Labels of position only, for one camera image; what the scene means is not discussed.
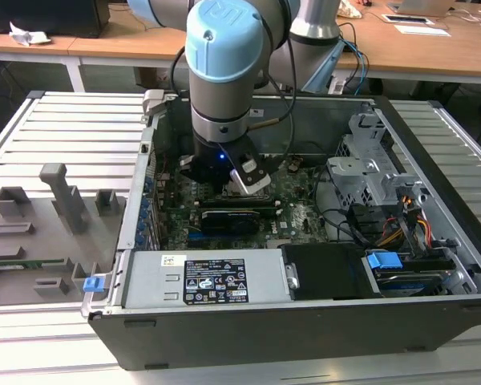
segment table leg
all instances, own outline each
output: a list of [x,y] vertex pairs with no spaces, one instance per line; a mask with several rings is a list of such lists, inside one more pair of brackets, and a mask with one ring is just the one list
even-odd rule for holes
[[80,72],[79,58],[68,57],[65,58],[67,73],[70,76],[71,86],[74,92],[85,92],[86,88],[83,86],[82,73]]

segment white paper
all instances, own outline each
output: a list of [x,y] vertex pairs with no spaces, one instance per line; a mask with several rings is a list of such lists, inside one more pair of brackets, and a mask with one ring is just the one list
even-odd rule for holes
[[30,44],[43,44],[51,42],[44,32],[29,32],[28,30],[22,30],[21,28],[17,28],[12,22],[10,22],[9,25],[9,36],[11,36],[15,42],[26,47],[28,47]]
[[402,34],[424,34],[427,36],[451,36],[444,30],[439,28],[430,28],[428,26],[395,26]]

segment circuit board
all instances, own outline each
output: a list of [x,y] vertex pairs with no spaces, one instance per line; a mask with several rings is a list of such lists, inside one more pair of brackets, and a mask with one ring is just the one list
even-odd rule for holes
[[[253,197],[243,197],[230,183],[223,192],[214,193],[206,184],[198,184],[185,176],[165,175],[158,183],[159,208],[165,218],[167,236],[163,249],[275,249],[285,243],[316,243],[328,241],[327,233],[312,199],[314,168],[289,172],[281,169],[271,176],[272,183]],[[206,237],[200,230],[201,213],[217,201],[228,201],[228,210],[261,213],[259,231],[254,235]]]

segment light blue joint cap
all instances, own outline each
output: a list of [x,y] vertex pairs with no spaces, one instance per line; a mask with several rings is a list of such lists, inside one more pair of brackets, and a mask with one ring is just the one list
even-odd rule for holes
[[134,12],[135,16],[139,16],[149,22],[155,23],[157,26],[161,26],[157,17],[153,13],[150,0],[128,0],[128,5]]
[[203,0],[189,12],[185,57],[202,79],[239,79],[258,62],[263,46],[261,16],[245,0]]
[[337,45],[331,50],[328,57],[322,62],[321,66],[315,71],[312,77],[301,89],[305,92],[321,92],[326,88],[329,78],[333,74],[338,60],[344,50],[344,42],[339,40]]
[[287,0],[287,3],[290,7],[290,20],[294,20],[297,16],[297,12],[299,11],[299,7],[301,6],[301,0]]

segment warning label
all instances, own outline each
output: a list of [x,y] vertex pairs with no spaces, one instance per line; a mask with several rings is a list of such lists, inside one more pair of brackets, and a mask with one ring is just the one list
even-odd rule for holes
[[184,302],[187,305],[248,301],[244,259],[185,262]]

